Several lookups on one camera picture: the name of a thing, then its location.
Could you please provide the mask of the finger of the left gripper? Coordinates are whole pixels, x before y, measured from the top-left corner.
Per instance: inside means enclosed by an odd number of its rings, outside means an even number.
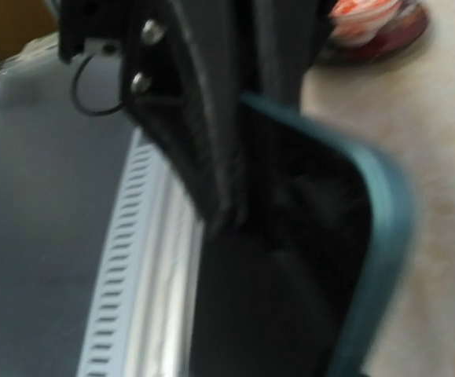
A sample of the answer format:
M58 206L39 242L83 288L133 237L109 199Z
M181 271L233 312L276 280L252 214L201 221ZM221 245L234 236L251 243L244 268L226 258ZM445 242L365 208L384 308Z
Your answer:
M303 76L332 33L332 8L332 1L253 2L263 96L287 106L300 104Z
M247 213L231 1L135 1L120 95L214 229Z

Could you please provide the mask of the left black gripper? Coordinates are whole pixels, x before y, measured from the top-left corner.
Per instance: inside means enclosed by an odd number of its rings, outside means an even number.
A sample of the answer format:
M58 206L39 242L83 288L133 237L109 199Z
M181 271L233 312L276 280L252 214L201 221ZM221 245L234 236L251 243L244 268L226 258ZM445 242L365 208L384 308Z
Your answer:
M58 56L66 64L80 54L140 57L137 42L139 1L59 1Z

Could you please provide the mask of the teal phone diagonal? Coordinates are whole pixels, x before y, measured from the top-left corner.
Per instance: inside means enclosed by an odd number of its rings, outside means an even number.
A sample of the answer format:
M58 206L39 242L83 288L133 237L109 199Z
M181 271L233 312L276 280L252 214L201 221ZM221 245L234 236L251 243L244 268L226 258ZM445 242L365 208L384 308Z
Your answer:
M248 219L204 240L191 376L361 376L416 205L386 152L266 97L240 99Z

